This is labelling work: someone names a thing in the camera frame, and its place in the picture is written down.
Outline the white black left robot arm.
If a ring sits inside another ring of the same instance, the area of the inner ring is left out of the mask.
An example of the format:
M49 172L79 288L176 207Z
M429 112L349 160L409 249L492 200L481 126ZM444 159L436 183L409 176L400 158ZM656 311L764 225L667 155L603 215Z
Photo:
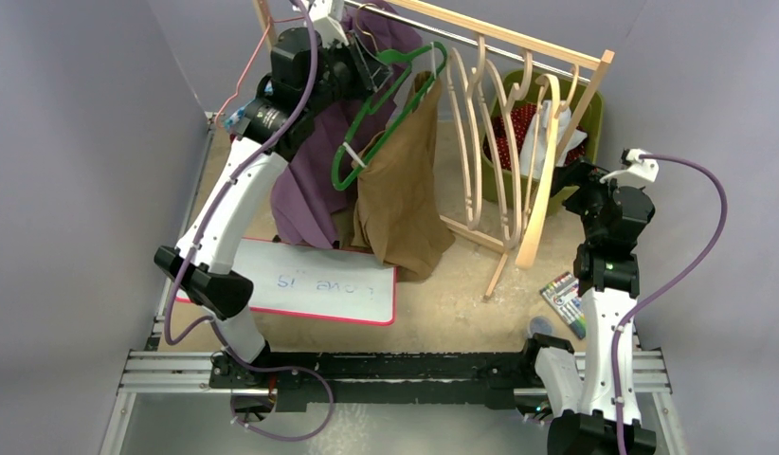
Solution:
M179 293L205 309L230 355L233 374L257 388L270 375L268 343L249 309L254 284L233 268L247 225L315 130L315 119L344 100L366 100L392 74L390 53L370 51L352 32L325 44L305 27L282 32L270 51L271 70L233 126L226 170L176 246L154 262L171 281L166 310Z

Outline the tan garment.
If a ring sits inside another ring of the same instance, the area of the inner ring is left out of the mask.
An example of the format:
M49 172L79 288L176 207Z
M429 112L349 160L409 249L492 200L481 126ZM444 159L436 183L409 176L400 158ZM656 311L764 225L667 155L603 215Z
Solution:
M350 246L396 266L401 281L426 280L455 242L436 204L441 94L435 81L357 177Z

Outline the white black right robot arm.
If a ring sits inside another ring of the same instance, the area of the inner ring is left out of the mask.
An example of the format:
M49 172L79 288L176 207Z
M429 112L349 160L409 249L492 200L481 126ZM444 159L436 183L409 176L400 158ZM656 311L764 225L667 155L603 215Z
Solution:
M550 454L653 454L657 434L643 426L633 379L633 312L640 270L633 252L655 214L643 191L657 177L653 159L631 158L608 172L584 158L559 168L551 191L576 188L563 205L579 215L585 240L573 275L586 320L585 370L570 344L556 337L528 339L519 361L522 378L546 388L553 418Z

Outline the green plastic hanger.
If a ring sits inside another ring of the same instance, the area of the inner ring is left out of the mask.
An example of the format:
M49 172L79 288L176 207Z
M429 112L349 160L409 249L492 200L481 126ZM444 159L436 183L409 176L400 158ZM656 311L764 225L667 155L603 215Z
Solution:
M433 89L435 82L445 70L448 55L445 46L434 41L409 52L396 49L380 50L371 55L377 63L378 85L375 93L364 101L355 115L351 126L345 133L342 143L336 148L332 167L331 184L337 191L345 191L356 178L367 169L377 152L402 122L422 103L424 97ZM399 114L388 119L377 141L364 152L358 152L354 140L365 127L367 120L379 120L394 107L393 100L405 81L411 76L412 63L421 56L430 60L430 70L412 90L410 98L402 106Z

